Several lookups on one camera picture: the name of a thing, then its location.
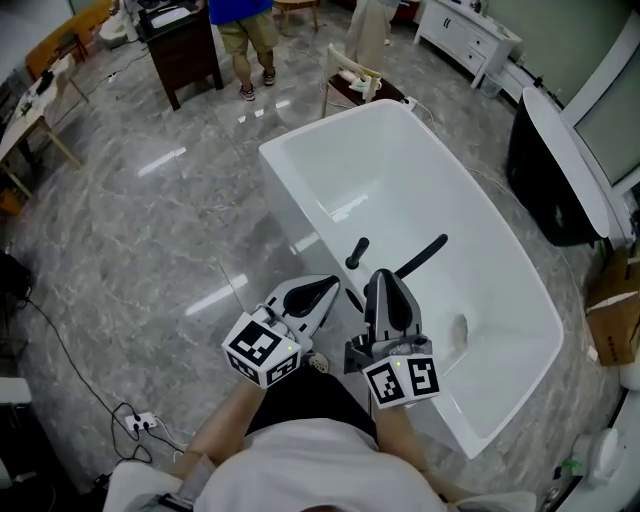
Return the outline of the white bathtub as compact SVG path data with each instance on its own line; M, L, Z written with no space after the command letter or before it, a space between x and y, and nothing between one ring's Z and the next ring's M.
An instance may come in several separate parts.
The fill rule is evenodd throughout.
M260 146L270 208L314 274L334 274L332 311L365 331L364 288L439 235L448 242L405 280L432 340L441 391L411 407L416 427L477 457L536 389L563 340L532 262L475 179L413 113L380 100ZM370 245L359 267L346 258Z

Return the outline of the person's left forearm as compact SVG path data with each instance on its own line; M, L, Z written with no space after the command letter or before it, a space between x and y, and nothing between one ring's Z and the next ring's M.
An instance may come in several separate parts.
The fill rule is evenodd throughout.
M184 456L207 456L219 465L238 453L265 395L265 389L241 380L199 428Z

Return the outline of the black curved faucet spout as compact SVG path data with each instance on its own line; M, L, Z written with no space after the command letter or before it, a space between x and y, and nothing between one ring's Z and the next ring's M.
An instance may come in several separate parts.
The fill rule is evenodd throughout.
M400 267L395 271L395 274L399 279L404 279L409 276L411 273L416 271L419 267L421 267L424 263L426 263L429 259L431 259L435 254L437 254L448 242L448 235L441 234L439 235L432 243L430 243L425 249L423 249L419 254L413 257L410 261Z

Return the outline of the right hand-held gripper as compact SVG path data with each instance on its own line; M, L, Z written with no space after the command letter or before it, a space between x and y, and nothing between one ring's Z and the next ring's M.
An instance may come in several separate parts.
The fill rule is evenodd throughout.
M363 375L379 409L437 396L440 385L432 343L424 335L415 335L421 333L421 312L409 288L395 273L379 269L364 294L368 339L378 339L378 322L385 311L385 338L397 339L368 343L360 335L348 341L344 373Z

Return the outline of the white beanbag cushion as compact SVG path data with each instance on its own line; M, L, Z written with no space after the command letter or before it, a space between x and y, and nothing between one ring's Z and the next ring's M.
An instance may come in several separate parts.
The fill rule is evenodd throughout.
M121 8L100 27L98 40L108 49L115 49L138 40L131 16Z

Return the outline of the frosted glass window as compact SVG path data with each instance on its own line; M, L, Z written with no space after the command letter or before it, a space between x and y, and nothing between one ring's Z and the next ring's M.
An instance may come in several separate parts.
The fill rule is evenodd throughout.
M576 130L611 185L640 165L640 48Z

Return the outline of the person's black trousers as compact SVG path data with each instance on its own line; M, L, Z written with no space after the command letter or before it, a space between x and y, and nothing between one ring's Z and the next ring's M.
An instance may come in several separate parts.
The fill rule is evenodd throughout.
M345 423L378 440L373 419L343 384L310 366L301 366L267 390L246 435L279 423L307 419Z

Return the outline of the brown cardboard box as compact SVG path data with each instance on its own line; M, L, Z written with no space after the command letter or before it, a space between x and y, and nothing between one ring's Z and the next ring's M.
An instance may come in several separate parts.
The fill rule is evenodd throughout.
M591 283L586 305L591 308L609 299L626 299L636 293L640 293L640 260L632 257L627 249L620 249Z
M640 344L640 294L616 297L586 314L598 358L602 366L631 364Z

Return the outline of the black oval freestanding tub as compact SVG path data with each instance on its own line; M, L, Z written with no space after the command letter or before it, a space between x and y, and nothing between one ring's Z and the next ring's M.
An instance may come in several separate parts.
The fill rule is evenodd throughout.
M511 190L554 246L609 237L605 199L555 105L535 87L523 89L506 160Z

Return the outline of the round wooden side table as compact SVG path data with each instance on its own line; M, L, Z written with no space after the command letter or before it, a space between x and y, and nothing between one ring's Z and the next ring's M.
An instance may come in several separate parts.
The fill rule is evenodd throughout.
M283 16L281 22L281 33L288 35L290 25L290 14L293 11L308 9L311 12L313 29L318 31L320 28L318 22L318 7L320 0L274 0L273 7Z

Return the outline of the orange wooden bench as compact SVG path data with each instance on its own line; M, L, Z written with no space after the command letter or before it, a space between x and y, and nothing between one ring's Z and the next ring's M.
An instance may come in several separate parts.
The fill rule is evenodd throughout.
M82 48L88 51L101 25L109 18L110 5L111 0L92 0L88 7L45 33L45 37L26 54L24 60L30 78L36 81L53 63L67 34L76 35Z

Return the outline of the white frame chair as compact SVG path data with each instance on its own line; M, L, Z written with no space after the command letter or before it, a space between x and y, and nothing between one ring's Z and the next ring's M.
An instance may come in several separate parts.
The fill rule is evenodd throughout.
M366 96L349 88L348 82L338 75L338 72L343 69L362 76L369 75L372 77L371 87ZM329 90L331 88L335 89L356 106L384 99L398 102L403 102L406 99L406 95L386 80L379 72L365 68L348 59L339 52L333 44L330 44L327 48L324 82L321 85L321 91L323 93L322 118L327 114Z

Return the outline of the black handheld shower wand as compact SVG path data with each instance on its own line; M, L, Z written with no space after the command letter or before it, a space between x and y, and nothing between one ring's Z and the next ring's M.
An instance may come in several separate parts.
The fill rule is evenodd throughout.
M351 254L345 260L345 266L349 270L355 270L359 267L360 260L370 245L370 241L366 237L361 237Z

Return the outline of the white drawer cabinet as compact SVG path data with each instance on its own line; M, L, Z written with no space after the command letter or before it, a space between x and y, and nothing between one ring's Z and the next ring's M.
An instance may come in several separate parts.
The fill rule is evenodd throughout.
M423 5L414 43L424 39L462 65L473 75L473 89L487 73L499 72L522 42L494 18L476 12L471 1L425 0Z

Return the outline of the dark wooden vanity cabinet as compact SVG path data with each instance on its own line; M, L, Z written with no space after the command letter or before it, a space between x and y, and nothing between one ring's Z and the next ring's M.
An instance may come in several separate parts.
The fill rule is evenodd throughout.
M195 0L139 0L139 4L142 35L172 109L181 108L176 92L192 83L210 77L217 90L223 89L208 9L199 8ZM150 13L177 4L186 4L193 11L166 27L153 29L150 26Z

